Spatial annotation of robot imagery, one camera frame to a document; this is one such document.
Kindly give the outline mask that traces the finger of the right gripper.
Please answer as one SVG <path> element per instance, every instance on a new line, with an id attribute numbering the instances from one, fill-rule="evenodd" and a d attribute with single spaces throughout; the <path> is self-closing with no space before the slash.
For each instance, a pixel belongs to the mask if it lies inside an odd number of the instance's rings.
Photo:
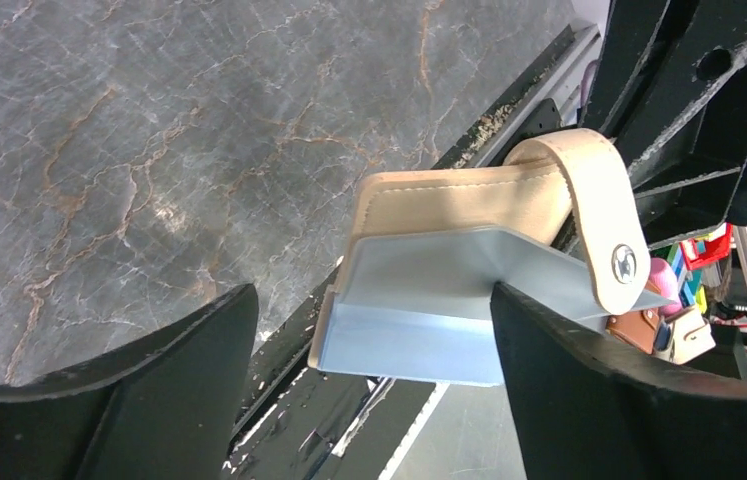
<path id="1" fill-rule="evenodd" d="M 747 1 L 701 1 L 625 125 L 645 238 L 747 225 Z"/>
<path id="2" fill-rule="evenodd" d="M 626 97 L 652 50 L 668 0 L 610 3 L 603 47 L 580 125 L 613 136 Z"/>

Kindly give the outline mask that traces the beige card holder wallet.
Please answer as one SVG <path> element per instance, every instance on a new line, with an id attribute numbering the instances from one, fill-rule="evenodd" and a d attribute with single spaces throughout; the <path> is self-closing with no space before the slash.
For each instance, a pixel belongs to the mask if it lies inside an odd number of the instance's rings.
<path id="1" fill-rule="evenodd" d="M 382 172 L 357 191 L 348 245 L 327 289 L 308 363 L 339 326 L 407 320 L 387 346 L 429 352 L 451 333 L 450 384 L 499 385 L 494 286 L 508 284 L 602 331 L 609 317 L 660 307 L 624 161 L 584 128 L 524 140 L 496 167 Z"/>

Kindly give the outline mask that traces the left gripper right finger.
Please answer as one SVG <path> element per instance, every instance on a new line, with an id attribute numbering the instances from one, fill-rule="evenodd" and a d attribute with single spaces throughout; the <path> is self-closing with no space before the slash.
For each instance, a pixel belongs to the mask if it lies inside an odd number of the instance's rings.
<path id="1" fill-rule="evenodd" d="M 747 382 L 674 365 L 499 283 L 490 300 L 530 479 L 747 479 Z"/>

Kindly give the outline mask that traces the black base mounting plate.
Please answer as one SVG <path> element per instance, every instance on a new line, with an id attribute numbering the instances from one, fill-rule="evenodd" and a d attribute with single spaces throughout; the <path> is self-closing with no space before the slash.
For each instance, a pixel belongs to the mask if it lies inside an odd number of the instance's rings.
<path id="1" fill-rule="evenodd" d="M 422 332 L 433 341 L 426 353 L 406 341 L 386 345 L 389 334 L 404 331 L 405 315 L 383 327 L 339 326 L 321 342 L 322 367 L 310 366 L 326 299 L 326 288 L 316 289 L 253 356 L 223 478 L 377 478 L 450 380 L 450 332 Z M 368 331 L 373 343 L 364 347 Z"/>

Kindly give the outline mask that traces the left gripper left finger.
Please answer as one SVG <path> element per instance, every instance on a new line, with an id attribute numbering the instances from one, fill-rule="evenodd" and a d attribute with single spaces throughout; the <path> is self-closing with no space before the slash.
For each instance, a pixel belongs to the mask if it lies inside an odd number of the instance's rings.
<path id="1" fill-rule="evenodd" d="M 216 479 L 258 322 L 244 284 L 181 320 L 0 386 L 0 479 Z"/>

